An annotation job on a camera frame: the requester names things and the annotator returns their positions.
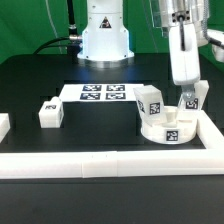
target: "green screen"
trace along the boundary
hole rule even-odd
[[[73,4],[81,34],[87,24],[87,3],[86,0],[74,0]],[[210,0],[210,12],[209,28],[224,31],[224,1]],[[130,32],[130,49],[135,53],[169,51],[168,39],[162,37],[160,29],[152,27],[149,0],[124,0],[124,25]],[[32,54],[56,36],[68,36],[66,0],[0,1],[0,63],[13,55]],[[41,53],[66,51],[57,48]],[[224,71],[224,64],[215,61],[211,46],[201,47],[200,53]]]

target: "white cube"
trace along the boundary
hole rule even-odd
[[[152,85],[134,88],[140,117],[148,125],[167,122],[161,91]]]
[[[0,114],[0,142],[6,136],[9,129],[10,129],[9,115],[8,114]]]
[[[64,117],[62,101],[53,97],[51,101],[45,101],[40,112],[41,128],[60,128]]]

